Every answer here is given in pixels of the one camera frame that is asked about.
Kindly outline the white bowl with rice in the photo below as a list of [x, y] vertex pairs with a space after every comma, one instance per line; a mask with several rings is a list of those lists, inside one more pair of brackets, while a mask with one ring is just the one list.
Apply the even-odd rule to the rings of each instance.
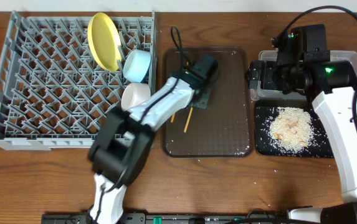
[[129, 84], [121, 98], [121, 108], [126, 111], [132, 107], [138, 106], [148, 100], [151, 96], [150, 87], [145, 83]]

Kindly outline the light blue bowl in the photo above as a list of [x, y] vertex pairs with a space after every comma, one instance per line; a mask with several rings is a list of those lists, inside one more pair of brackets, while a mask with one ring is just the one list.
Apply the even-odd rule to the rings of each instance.
[[123, 67], [124, 78], [132, 83], [141, 83], [148, 73], [150, 63], [150, 52], [139, 49], [132, 50]]

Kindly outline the yellow round plate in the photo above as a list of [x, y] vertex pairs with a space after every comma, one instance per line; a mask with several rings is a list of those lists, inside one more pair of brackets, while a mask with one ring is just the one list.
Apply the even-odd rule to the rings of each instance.
[[87, 37], [91, 54], [97, 64], [104, 70], [117, 71], [117, 61], [122, 59], [118, 49], [121, 41], [112, 19], [105, 13], [96, 13], [88, 23]]

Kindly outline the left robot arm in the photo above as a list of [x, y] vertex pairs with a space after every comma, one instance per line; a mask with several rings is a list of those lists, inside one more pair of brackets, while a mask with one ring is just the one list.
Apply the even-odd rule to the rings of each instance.
[[113, 108], [88, 152], [96, 185], [89, 215], [93, 223], [116, 223], [123, 215], [129, 185], [145, 166], [159, 128], [179, 110], [201, 97], [217, 70], [204, 54], [192, 66], [181, 66], [148, 100], [126, 111]]

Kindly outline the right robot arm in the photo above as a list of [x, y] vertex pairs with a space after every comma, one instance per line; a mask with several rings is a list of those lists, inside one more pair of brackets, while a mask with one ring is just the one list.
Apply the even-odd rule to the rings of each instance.
[[283, 31], [272, 39], [274, 61], [254, 60], [251, 90], [269, 98], [307, 99], [321, 121], [335, 158], [343, 204], [288, 211], [294, 223], [357, 223], [357, 73], [349, 60], [332, 60], [323, 24]]

